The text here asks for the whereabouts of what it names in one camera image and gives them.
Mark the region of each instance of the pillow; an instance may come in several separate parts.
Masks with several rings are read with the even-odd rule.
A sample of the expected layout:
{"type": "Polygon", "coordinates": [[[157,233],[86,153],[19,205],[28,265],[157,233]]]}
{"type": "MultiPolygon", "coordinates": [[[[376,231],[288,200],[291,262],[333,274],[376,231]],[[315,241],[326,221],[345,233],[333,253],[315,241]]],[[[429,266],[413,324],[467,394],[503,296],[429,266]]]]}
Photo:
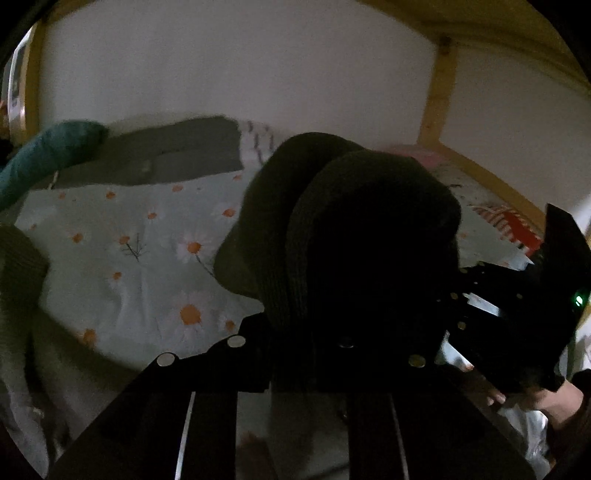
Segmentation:
{"type": "Polygon", "coordinates": [[[421,147],[420,145],[392,145],[383,150],[386,153],[400,155],[401,157],[411,157],[418,161],[427,170],[432,170],[442,163],[447,163],[447,159],[433,150],[421,147]]]}
{"type": "Polygon", "coordinates": [[[472,207],[478,215],[501,232],[501,238],[507,238],[531,257],[542,244],[542,239],[530,224],[515,210],[508,206],[472,207]]]}
{"type": "Polygon", "coordinates": [[[0,173],[0,211],[53,172],[91,160],[107,133],[97,122],[68,121],[36,135],[0,173]]]}

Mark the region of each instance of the wrist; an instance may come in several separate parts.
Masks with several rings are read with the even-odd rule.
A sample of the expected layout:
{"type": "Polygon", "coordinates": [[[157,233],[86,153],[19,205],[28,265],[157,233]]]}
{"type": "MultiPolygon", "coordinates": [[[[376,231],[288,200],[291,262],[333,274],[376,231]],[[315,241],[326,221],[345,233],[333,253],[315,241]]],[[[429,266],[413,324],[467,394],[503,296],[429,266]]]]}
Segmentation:
{"type": "Polygon", "coordinates": [[[577,414],[583,405],[584,395],[569,381],[557,392],[540,390],[534,394],[534,405],[548,417],[554,430],[560,430],[577,414]]]}

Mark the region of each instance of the pillowcase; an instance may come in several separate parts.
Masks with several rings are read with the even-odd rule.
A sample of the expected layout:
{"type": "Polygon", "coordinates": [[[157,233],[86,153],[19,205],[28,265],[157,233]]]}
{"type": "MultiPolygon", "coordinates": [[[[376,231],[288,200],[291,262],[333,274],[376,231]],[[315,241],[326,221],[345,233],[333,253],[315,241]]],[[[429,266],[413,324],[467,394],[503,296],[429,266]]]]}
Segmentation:
{"type": "Polygon", "coordinates": [[[107,134],[97,122],[68,121],[36,135],[0,173],[0,211],[55,171],[91,160],[107,134]]]}
{"type": "Polygon", "coordinates": [[[414,158],[427,170],[432,170],[442,163],[447,163],[447,159],[443,155],[420,145],[391,145],[388,148],[381,149],[381,151],[400,155],[401,157],[414,158]]]}

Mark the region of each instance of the sweater sleeve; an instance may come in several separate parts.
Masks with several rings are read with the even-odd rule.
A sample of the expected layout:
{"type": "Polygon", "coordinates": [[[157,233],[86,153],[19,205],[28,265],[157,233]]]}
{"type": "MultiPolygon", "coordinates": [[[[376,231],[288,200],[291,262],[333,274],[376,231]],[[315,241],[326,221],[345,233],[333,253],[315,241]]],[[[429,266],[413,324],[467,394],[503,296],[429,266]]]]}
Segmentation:
{"type": "Polygon", "coordinates": [[[577,373],[572,384],[583,392],[584,400],[578,412],[560,430],[548,425],[547,441],[550,453],[556,460],[565,457],[571,447],[591,439],[591,370],[577,373]]]}

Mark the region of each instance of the wooden beam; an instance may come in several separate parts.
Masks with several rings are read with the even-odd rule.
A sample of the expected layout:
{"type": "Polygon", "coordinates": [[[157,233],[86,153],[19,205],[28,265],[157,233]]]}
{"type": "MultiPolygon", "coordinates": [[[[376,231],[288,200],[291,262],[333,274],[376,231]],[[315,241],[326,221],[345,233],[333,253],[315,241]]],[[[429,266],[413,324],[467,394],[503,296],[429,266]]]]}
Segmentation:
{"type": "Polygon", "coordinates": [[[414,31],[419,32],[424,37],[427,37],[432,42],[439,42],[439,33],[434,32],[432,29],[425,28],[423,23],[413,15],[409,14],[404,8],[397,5],[395,2],[388,0],[357,0],[359,3],[369,5],[370,7],[376,8],[390,17],[394,17],[399,22],[405,24],[407,27],[412,28],[414,31]]]}
{"type": "Polygon", "coordinates": [[[25,47],[21,78],[18,80],[23,105],[20,113],[22,143],[29,141],[39,133],[39,79],[45,30],[46,26],[43,20],[33,25],[25,47]]]}
{"type": "Polygon", "coordinates": [[[70,15],[72,12],[91,4],[95,0],[59,0],[50,12],[47,14],[46,22],[48,25],[60,21],[62,18],[70,15]]]}
{"type": "Polygon", "coordinates": [[[425,22],[424,26],[433,34],[448,36],[460,45],[517,58],[569,88],[591,95],[591,84],[572,56],[535,40],[490,25],[425,22]]]}
{"type": "Polygon", "coordinates": [[[440,142],[439,138],[445,126],[450,98],[456,84],[456,66],[457,44],[449,39],[442,39],[433,67],[431,86],[417,143],[454,162],[461,170],[484,188],[494,192],[543,232],[545,214],[542,210],[499,177],[440,142]]]}
{"type": "Polygon", "coordinates": [[[502,200],[511,205],[523,217],[527,218],[532,225],[544,232],[546,215],[536,205],[525,198],[521,193],[501,180],[499,177],[481,167],[478,163],[443,145],[441,142],[431,144],[429,148],[440,153],[455,163],[462,171],[470,175],[484,188],[489,189],[502,200]]]}
{"type": "Polygon", "coordinates": [[[456,84],[456,66],[457,45],[449,38],[444,38],[433,65],[431,86],[417,140],[423,147],[431,148],[431,145],[439,142],[449,110],[450,97],[456,84]]]}

